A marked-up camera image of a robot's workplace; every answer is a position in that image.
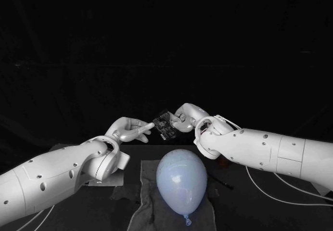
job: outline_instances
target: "gray towel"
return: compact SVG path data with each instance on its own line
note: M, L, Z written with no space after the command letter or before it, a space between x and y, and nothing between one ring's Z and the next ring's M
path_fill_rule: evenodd
M178 215L158 192L155 169L159 160L141 161L141 206L132 214L128 231L216 231L214 212L206 194L196 211L188 215L190 226Z

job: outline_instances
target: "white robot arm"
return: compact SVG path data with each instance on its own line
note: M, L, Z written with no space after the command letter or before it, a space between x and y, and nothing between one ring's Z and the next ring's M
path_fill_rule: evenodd
M333 143L237 129L221 116L208 116L190 103L170 114L170 123L181 132L194 129L194 144L208 159L221 154L240 165L292 176L333 190Z
M85 182L102 181L123 169L129 156L119 144L134 139L146 143L142 133L148 135L152 127L154 123L122 117L103 136L35 156L0 175L0 226L57 204Z

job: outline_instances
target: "dark table surface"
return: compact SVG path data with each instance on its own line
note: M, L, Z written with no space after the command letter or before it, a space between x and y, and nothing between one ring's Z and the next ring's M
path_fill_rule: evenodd
M281 203L266 197L246 175L245 166L230 164L221 168L216 161L204 158L194 145L121 145L121 151L131 156L123 171L123 188L126 196L110 197L113 187L82 186L74 195L57 203L38 228L38 231L125 231L129 218L139 207L139 161L159 160L174 149L187 149L201 158L208 174L221 182L233 186L227 189L208 178L208 188L214 195L208 201L214 208L217 230L333 230L333 210L327 206L298 206ZM249 168L250 176L260 189L279 200L295 203L327 202L286 186L272 173ZM285 181L301 189L315 193L312 185L289 176L281 175ZM23 231L33 231L43 221L47 208ZM12 221L0 231L15 231L35 214Z

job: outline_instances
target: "white cable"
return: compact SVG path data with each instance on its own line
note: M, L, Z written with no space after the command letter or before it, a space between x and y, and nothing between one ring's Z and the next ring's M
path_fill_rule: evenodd
M289 187L292 187L292 188L296 189L298 191L301 191L301 192L304 192L304 193L307 193L307 194L309 194L309 195L312 195L312 196L321 197L321 198L325 199L325 200L333 201L331 198L328 198L328 197L325 197L325 196L321 196L321 195L317 195L317 194L314 194L314 193L311 193L311 192L307 192L307 191L301 190L301 189L296 188L294 185L291 185L288 182L285 182L283 179L276 175L276 173L273 173L273 174L275 174L276 178L278 178Z
M249 175L249 172L247 172L247 176L249 176L249 179L250 179L252 183L255 184L255 182L253 182L253 180L252 180L252 177L250 177L250 175ZM333 207L333 205L328 205L328 204L299 204L299 203L286 202L286 201L282 201L282 200L273 198L272 196L269 196L262 190L260 190L260 192L262 192L268 197L270 197L273 200L276 200L276 201L279 201L279 202L282 202L282 203L286 203L286 204L292 204L292 205L311 205L311 206L314 206L314 205L321 205L321 206L331 206L331 207Z
M37 218L41 212L43 210L37 213L37 215L30 219L30 221L15 231L20 231L31 223L31 221Z
M48 211L48 213L47 213L46 217L44 217L44 219L43 219L43 221L41 221L40 225L43 224L43 222L44 222L44 220L46 220L46 218L47 218L47 216L48 216L50 211Z

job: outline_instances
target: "light blue balloon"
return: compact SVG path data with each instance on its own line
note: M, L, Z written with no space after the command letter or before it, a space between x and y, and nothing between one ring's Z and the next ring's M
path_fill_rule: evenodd
M206 169L196 154L175 149L161 158L155 171L161 197L172 211L187 219L200 204L206 191Z

